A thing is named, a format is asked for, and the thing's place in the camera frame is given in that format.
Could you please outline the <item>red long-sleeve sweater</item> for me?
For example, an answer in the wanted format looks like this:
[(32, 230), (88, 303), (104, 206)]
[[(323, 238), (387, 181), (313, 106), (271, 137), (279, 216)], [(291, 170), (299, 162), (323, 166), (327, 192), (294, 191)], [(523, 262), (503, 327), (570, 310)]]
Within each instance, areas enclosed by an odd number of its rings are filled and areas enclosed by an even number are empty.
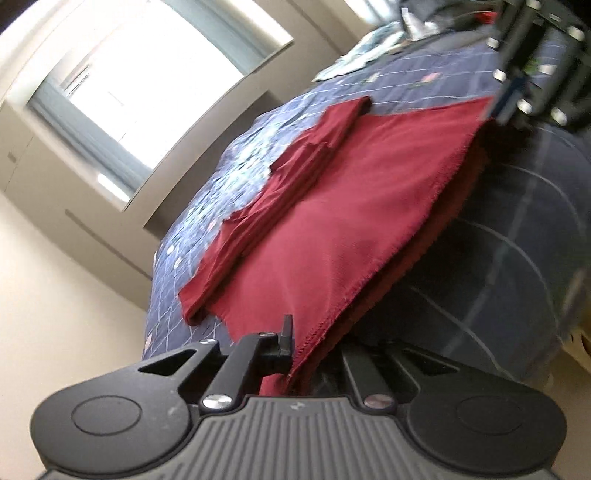
[(325, 109), (221, 223), (179, 291), (232, 340), (294, 318), (293, 365), (266, 396), (308, 390), (315, 367), (427, 252), (460, 211), (487, 154), (487, 98), (377, 115), (362, 96)]

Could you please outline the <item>dark grey quilted blanket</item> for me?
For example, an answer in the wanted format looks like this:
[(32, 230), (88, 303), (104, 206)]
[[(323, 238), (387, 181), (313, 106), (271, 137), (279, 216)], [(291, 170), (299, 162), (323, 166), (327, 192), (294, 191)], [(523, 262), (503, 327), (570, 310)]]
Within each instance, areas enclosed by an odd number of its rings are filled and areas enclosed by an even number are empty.
[(413, 41), (450, 31), (472, 30), (496, 20), (500, 1), (400, 1), (408, 36)]

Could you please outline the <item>light blue folded cloth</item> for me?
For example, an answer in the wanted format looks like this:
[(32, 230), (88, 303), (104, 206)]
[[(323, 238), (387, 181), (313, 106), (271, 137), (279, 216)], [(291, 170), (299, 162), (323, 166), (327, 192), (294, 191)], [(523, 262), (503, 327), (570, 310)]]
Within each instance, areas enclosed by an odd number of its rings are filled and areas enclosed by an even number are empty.
[(408, 35), (401, 21), (392, 21), (363, 36), (352, 50), (318, 72), (312, 81), (324, 82), (358, 71), (384, 55), (400, 51), (407, 44)]

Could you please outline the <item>blue plaid floral quilt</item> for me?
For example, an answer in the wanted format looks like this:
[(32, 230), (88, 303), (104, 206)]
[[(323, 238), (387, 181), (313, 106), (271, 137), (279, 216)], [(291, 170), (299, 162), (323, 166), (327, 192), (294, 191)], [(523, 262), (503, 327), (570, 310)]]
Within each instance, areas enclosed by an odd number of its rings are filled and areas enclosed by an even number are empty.
[(590, 281), (590, 135), (482, 119), (484, 44), (427, 46), (256, 119), (164, 236), (143, 355), (294, 320), (307, 389), (339, 343), (407, 342), (525, 380)]

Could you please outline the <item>beige window bench cabinet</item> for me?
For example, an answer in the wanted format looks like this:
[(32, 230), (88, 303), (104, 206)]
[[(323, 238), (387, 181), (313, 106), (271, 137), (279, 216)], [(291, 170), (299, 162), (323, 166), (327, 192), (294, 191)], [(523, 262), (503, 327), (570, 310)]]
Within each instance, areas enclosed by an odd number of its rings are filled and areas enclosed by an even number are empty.
[(124, 209), (131, 223), (160, 239), (206, 183), (232, 140), (256, 117), (280, 105), (266, 86), (267, 67), (294, 47), (287, 43), (225, 92), (168, 151)]

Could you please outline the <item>left teal curtain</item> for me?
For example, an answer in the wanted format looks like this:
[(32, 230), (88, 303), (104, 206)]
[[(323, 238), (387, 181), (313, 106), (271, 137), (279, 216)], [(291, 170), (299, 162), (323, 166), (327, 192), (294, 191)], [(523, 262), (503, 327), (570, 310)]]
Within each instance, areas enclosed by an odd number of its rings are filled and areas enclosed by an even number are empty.
[(86, 163), (132, 197), (151, 170), (124, 149), (66, 97), (51, 79), (44, 79), (28, 107)]

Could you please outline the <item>teal curtain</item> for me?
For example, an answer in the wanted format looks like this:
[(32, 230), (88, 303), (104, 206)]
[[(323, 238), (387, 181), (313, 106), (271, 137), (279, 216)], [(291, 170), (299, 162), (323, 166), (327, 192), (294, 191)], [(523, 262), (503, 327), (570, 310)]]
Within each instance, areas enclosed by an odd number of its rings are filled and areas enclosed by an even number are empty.
[(166, 0), (165, 4), (245, 75), (294, 42), (256, 1)]
[(66, 97), (51, 79), (44, 79), (28, 107), (86, 163), (132, 197), (151, 170), (124, 149)]

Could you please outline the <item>right teal curtain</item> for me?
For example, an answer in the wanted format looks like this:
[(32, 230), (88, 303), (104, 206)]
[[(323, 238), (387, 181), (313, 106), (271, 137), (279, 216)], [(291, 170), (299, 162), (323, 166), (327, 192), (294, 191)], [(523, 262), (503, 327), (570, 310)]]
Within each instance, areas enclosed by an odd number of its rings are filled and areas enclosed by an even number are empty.
[(294, 42), (256, 1), (166, 0), (165, 4), (245, 75)]

